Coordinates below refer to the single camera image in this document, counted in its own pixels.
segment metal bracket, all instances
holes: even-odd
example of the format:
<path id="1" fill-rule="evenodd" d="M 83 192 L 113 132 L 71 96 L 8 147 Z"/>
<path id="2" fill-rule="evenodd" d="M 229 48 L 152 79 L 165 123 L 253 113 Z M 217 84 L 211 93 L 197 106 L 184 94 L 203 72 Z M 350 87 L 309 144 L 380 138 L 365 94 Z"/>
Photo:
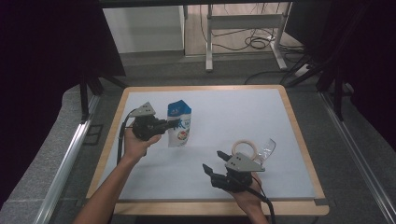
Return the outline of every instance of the metal bracket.
<path id="1" fill-rule="evenodd" d="M 135 118 L 135 117 L 142 117 L 142 116 L 148 116 L 148 115 L 155 115 L 155 110 L 151 106 L 149 102 L 141 105 L 139 108 L 133 110 L 130 114 L 130 118 Z"/>
<path id="2" fill-rule="evenodd" d="M 225 167 L 235 170 L 236 172 L 263 172 L 265 168 L 261 167 L 257 162 L 251 160 L 244 154 L 237 152 L 233 155 Z"/>

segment black cable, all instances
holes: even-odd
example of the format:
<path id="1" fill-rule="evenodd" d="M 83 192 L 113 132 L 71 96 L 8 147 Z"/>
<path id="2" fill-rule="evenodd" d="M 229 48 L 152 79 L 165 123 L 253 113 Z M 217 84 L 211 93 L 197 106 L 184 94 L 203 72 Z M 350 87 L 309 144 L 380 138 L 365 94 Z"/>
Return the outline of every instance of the black cable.
<path id="1" fill-rule="evenodd" d="M 118 148 L 117 148 L 117 165 L 120 163 L 120 160 L 121 160 L 121 155 L 122 155 L 122 143 L 123 143 L 123 137 L 124 137 L 124 135 L 125 135 L 125 129 L 126 129 L 126 128 L 131 128 L 131 127 L 126 127 L 126 123 L 127 123 L 128 119 L 129 119 L 129 117 L 130 117 L 129 115 L 130 115 L 133 111 L 131 111 L 131 112 L 126 116 L 124 122 L 121 124 L 121 127 L 120 127 L 120 133 L 119 133 L 119 146 L 118 146 Z M 107 224 L 110 224 L 110 223 L 111 223 L 111 220 L 113 219 L 113 216 L 114 216 L 114 210 L 115 210 L 115 209 L 116 209 L 116 207 L 114 207 L 113 212 L 111 213 L 111 216 L 110 216 L 110 218 L 108 219 Z"/>
<path id="2" fill-rule="evenodd" d="M 242 184 L 239 180 L 235 179 L 231 175 L 228 176 L 233 182 L 241 186 L 245 191 L 253 194 L 254 196 L 258 197 L 260 200 L 262 200 L 264 203 L 268 205 L 268 208 L 270 209 L 270 216 L 271 216 L 271 223 L 276 224 L 276 219 L 275 219 L 275 212 L 274 212 L 274 206 L 272 205 L 271 201 L 264 195 L 261 195 L 259 192 L 257 192 L 255 189 L 252 189 L 249 186 L 246 186 Z"/>
<path id="3" fill-rule="evenodd" d="M 245 80 L 244 85 L 247 85 L 247 84 L 248 84 L 248 81 L 249 81 L 250 79 L 252 79 L 252 78 L 254 78 L 254 77 L 257 77 L 257 76 L 259 76 L 259 75 L 268 74 L 268 73 L 287 73 L 287 72 L 288 72 L 288 71 L 265 71 L 265 72 L 256 73 L 256 74 L 253 74 L 253 75 L 251 75 L 250 77 L 248 77 L 248 78 Z"/>
<path id="4" fill-rule="evenodd" d="M 287 73 L 287 74 L 285 74 L 283 77 L 282 77 L 282 79 L 280 80 L 280 82 L 279 82 L 279 84 L 280 85 L 284 85 L 284 82 L 286 81 L 286 79 L 290 76 L 290 75 L 292 75 L 292 74 L 294 74 L 295 72 L 297 72 L 300 68 L 302 68 L 306 63 L 309 63 L 311 60 L 312 60 L 312 57 L 311 56 L 309 56 L 309 58 L 308 58 L 308 60 L 305 62 L 305 63 L 301 63 L 301 65 L 299 65 L 298 66 L 298 64 L 303 60 L 303 58 L 306 56 L 306 54 L 305 55 L 303 55 L 303 57 L 301 57 L 301 59 L 289 70 L 289 72 Z"/>
<path id="5" fill-rule="evenodd" d="M 202 32 L 202 35 L 204 37 L 205 42 L 207 43 L 207 39 L 206 39 L 205 32 L 204 32 L 203 21 L 202 21 L 202 6 L 200 6 L 199 10 L 200 10 L 201 32 Z M 221 48 L 228 49 L 228 50 L 238 51 L 238 50 L 242 50 L 242 49 L 247 49 L 248 47 L 252 47 L 253 49 L 265 49 L 270 44 L 271 41 L 268 40 L 267 38 L 263 38 L 263 37 L 260 37 L 260 36 L 254 36 L 256 34 L 257 29 L 243 29 L 243 30 L 229 32 L 229 33 L 225 33 L 225 34 L 221 34 L 221 35 L 214 35 L 213 32 L 211 32 L 211 34 L 213 36 L 217 37 L 217 36 L 222 36 L 222 35 L 231 35 L 231 34 L 236 34 L 236 33 L 240 33 L 240 32 L 245 32 L 245 31 L 248 31 L 248 30 L 251 31 L 251 34 L 250 34 L 249 37 L 247 37 L 245 39 L 245 44 L 246 45 L 244 47 L 240 48 L 240 49 L 231 49 L 231 48 L 225 47 L 223 45 L 219 45 L 219 44 L 212 44 L 212 46 L 217 46 L 217 47 L 221 47 Z M 272 33 L 270 33 L 269 31 L 267 31 L 265 29 L 259 29 L 259 30 L 262 30 L 262 31 L 268 33 L 271 37 L 274 36 L 274 31 Z M 257 43 L 262 44 L 262 46 L 260 46 L 260 47 L 254 46 L 254 44 L 257 44 Z"/>

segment wire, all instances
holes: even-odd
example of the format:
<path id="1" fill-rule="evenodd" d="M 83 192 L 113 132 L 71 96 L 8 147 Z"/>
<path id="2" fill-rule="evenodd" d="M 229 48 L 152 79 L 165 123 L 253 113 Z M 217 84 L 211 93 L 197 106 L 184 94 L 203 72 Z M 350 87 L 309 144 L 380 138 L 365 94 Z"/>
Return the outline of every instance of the wire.
<path id="1" fill-rule="evenodd" d="M 254 177 L 254 176 L 252 176 L 252 177 L 253 177 L 253 179 L 257 182 L 257 184 L 259 185 L 260 190 L 261 190 L 261 192 L 262 192 L 262 195 L 264 195 L 264 197 L 266 197 L 266 196 L 265 196 L 265 193 L 264 193 L 264 190 L 262 189 L 262 184 L 259 182 L 258 179 L 256 179 L 256 177 Z"/>
<path id="2" fill-rule="evenodd" d="M 244 188 L 244 190 L 246 190 L 247 192 L 253 194 L 254 196 L 258 197 L 260 200 L 262 200 L 264 203 L 266 203 L 268 205 L 268 208 L 270 209 L 270 214 L 271 214 L 271 223 L 272 224 L 276 224 L 276 219 L 275 219 L 275 212 L 274 212 L 274 207 L 271 203 L 271 201 L 264 195 L 261 195 L 259 192 L 257 192 L 255 189 L 252 189 L 249 186 L 246 186 L 244 184 L 242 184 L 239 180 L 237 180 L 236 178 L 234 178 L 231 175 L 228 175 L 228 177 L 230 178 L 230 180 L 232 180 L 233 182 L 235 182 L 236 184 L 238 184 L 239 186 L 241 186 L 242 188 Z"/>
<path id="3" fill-rule="evenodd" d="M 206 39 L 205 32 L 204 32 L 203 19 L 202 19 L 202 5 L 200 5 L 199 10 L 200 10 L 201 32 L 202 32 L 202 35 L 204 37 L 205 42 L 207 43 L 207 39 Z M 248 31 L 248 30 L 251 31 L 250 36 L 245 38 L 245 46 L 240 48 L 240 49 L 232 49 L 232 48 L 228 48 L 226 46 L 220 45 L 220 44 L 212 44 L 212 46 L 217 46 L 217 47 L 221 47 L 221 48 L 228 49 L 228 50 L 233 50 L 233 51 L 247 49 L 249 47 L 251 47 L 253 49 L 265 49 L 271 43 L 271 40 L 269 40 L 268 38 L 255 36 L 255 34 L 257 34 L 257 31 L 261 30 L 261 31 L 264 31 L 264 32 L 268 33 L 271 37 L 274 36 L 274 29 L 273 29 L 272 33 L 270 33 L 269 31 L 267 31 L 265 29 L 243 29 L 243 30 L 233 31 L 233 32 L 220 34 L 220 35 L 215 35 L 215 34 L 213 34 L 213 32 L 211 32 L 211 34 L 214 37 L 218 37 L 218 36 L 223 36 L 223 35 L 232 35 L 232 34 L 236 34 L 236 33 L 241 33 L 241 32 L 245 32 L 245 31 Z"/>
<path id="4" fill-rule="evenodd" d="M 259 75 L 268 74 L 268 73 L 287 73 L 287 72 L 288 71 L 265 71 L 265 72 L 256 73 L 256 74 L 253 74 L 250 77 L 248 77 L 245 80 L 244 85 L 247 85 L 249 80 L 251 80 L 252 78 L 257 77 Z"/>

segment black curtain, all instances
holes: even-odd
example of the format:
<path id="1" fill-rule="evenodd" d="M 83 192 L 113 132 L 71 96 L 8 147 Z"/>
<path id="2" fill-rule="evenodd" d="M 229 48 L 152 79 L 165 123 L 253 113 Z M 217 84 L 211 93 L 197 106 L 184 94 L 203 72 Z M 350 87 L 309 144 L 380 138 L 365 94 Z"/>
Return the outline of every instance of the black curtain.
<path id="1" fill-rule="evenodd" d="M 1 203 L 19 182 L 80 76 L 125 76 L 94 1 L 0 3 Z"/>
<path id="2" fill-rule="evenodd" d="M 351 102 L 396 150 L 396 2 L 371 1 L 341 66 Z"/>

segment wall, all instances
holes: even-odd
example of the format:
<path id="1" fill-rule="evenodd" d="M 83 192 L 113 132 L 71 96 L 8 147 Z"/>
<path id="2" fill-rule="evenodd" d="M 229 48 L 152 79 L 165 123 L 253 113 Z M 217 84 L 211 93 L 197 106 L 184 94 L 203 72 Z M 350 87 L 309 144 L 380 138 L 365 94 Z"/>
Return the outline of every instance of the wall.
<path id="1" fill-rule="evenodd" d="M 183 50 L 183 7 L 105 8 L 119 53 Z"/>

